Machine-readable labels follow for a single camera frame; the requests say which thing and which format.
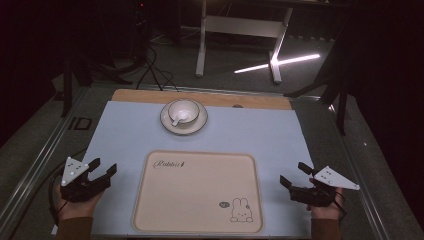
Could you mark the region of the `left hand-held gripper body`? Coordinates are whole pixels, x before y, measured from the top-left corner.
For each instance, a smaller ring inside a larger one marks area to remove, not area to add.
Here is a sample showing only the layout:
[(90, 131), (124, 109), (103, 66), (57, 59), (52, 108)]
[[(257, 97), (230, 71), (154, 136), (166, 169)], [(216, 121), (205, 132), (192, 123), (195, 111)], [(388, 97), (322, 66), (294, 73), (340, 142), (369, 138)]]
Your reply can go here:
[(85, 202), (111, 186), (111, 178), (108, 178), (106, 173), (90, 180), (88, 164), (67, 158), (60, 183), (64, 200), (72, 203)]

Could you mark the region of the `black metal stand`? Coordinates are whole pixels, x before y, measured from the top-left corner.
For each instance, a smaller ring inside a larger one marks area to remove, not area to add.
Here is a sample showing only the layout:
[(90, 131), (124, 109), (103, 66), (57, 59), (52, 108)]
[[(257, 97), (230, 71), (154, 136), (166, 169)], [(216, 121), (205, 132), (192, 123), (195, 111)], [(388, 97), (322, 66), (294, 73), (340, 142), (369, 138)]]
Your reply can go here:
[(338, 99), (338, 108), (336, 111), (336, 126), (342, 136), (345, 135), (344, 120), (347, 104), (347, 83), (341, 76), (327, 76), (318, 78), (314, 83), (307, 85), (299, 90), (286, 93), (285, 97), (298, 98), (303, 94), (310, 92), (321, 86), (326, 86), (324, 93), (319, 98), (323, 105), (332, 105), (335, 99)]

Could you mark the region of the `light blue table mat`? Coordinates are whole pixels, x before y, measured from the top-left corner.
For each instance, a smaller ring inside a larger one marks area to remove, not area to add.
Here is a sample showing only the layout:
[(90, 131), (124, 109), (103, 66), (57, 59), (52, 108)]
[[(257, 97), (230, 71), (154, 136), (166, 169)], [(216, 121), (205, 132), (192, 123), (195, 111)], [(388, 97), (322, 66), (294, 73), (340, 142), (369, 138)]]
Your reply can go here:
[[(113, 237), (172, 238), (307, 238), (310, 214), (290, 199), (280, 184), (284, 176), (305, 187), (309, 178), (298, 168), (311, 158), (292, 110), (207, 107), (206, 124), (190, 135), (176, 135), (161, 123), (164, 105), (110, 101), (83, 158), (100, 159), (92, 178), (102, 176), (113, 164), (117, 172), (94, 211), (92, 233)], [(251, 234), (143, 233), (133, 226), (144, 165), (153, 151), (188, 151), (248, 154), (256, 164), (263, 228)]]

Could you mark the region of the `white bowl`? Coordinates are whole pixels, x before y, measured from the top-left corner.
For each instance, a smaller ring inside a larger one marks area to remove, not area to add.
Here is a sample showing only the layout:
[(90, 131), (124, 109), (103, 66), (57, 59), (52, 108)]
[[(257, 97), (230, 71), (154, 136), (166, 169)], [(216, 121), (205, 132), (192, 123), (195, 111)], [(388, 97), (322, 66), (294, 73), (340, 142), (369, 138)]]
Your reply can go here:
[(198, 105), (192, 100), (177, 100), (173, 102), (168, 109), (168, 115), (172, 122), (179, 112), (185, 112), (188, 115), (185, 120), (180, 121), (179, 123), (189, 123), (198, 117), (200, 109)]

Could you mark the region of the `white saucer plate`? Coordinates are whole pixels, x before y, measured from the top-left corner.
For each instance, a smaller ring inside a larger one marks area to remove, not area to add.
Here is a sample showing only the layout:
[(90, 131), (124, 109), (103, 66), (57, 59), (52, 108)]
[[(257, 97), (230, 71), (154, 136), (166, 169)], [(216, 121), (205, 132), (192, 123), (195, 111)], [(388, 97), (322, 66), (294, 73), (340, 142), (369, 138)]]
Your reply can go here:
[(206, 108), (190, 99), (177, 99), (166, 104), (160, 114), (162, 125), (176, 135), (190, 135), (207, 122)]

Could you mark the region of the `person's left hand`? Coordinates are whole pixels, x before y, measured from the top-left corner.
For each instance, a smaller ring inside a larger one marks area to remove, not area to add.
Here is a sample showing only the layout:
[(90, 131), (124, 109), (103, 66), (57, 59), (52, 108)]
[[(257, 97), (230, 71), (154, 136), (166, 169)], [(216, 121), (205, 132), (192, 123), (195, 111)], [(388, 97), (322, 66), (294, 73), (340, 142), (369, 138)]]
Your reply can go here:
[(73, 218), (92, 217), (96, 205), (103, 195), (103, 193), (99, 193), (88, 201), (72, 203), (62, 198), (60, 184), (56, 186), (56, 194), (58, 198), (56, 216), (60, 221)]

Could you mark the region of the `beige tray with rabbit print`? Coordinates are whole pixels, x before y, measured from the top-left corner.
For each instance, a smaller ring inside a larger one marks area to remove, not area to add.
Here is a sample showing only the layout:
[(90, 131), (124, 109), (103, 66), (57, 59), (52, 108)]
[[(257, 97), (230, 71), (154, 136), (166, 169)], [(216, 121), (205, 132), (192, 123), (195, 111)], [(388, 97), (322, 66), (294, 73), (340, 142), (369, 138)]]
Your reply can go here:
[(133, 226), (143, 233), (261, 231), (254, 158), (231, 153), (151, 152), (145, 160)]

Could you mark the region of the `person's right hand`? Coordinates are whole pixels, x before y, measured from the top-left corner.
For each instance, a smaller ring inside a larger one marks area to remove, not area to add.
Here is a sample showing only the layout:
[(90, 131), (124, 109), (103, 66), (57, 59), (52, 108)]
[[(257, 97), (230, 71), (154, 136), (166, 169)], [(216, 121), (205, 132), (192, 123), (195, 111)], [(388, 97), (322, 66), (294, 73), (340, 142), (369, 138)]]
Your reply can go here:
[(335, 202), (326, 207), (306, 206), (306, 210), (311, 213), (312, 219), (331, 219), (340, 220), (343, 216), (344, 196), (343, 189), (336, 188)]

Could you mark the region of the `white ceramic spoon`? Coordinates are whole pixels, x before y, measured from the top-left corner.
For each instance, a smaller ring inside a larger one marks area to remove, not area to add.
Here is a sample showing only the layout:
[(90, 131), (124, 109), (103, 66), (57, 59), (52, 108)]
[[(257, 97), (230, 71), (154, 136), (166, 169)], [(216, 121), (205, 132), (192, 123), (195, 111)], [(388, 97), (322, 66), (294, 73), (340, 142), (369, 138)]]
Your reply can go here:
[(188, 115), (185, 112), (179, 112), (176, 116), (175, 119), (172, 122), (173, 126), (177, 126), (179, 124), (180, 121), (185, 120), (188, 117)]

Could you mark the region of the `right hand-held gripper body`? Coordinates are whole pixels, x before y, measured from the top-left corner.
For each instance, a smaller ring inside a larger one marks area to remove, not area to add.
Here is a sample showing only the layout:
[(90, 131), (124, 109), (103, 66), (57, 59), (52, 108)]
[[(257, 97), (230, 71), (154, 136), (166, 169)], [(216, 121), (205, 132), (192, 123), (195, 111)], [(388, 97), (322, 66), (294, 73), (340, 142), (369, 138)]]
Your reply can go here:
[(314, 170), (313, 187), (297, 187), (292, 185), (288, 190), (290, 199), (315, 207), (326, 207), (335, 201), (336, 188), (359, 190), (360, 186), (329, 166), (321, 170)]

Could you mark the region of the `white metal desk frame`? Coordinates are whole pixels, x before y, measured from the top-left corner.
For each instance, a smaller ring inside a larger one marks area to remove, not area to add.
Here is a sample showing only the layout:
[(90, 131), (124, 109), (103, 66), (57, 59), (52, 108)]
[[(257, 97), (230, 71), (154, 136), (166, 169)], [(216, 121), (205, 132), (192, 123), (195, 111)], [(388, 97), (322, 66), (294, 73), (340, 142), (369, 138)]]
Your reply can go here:
[(207, 0), (201, 0), (200, 20), (200, 46), (197, 57), (195, 75), (204, 75), (206, 56), (206, 33), (225, 33), (254, 37), (275, 38), (274, 49), (269, 52), (269, 62), (266, 68), (270, 69), (273, 81), (276, 84), (282, 82), (278, 56), (288, 29), (293, 8), (288, 8), (281, 22), (269, 20), (253, 20), (244, 18), (214, 16), (207, 14)]

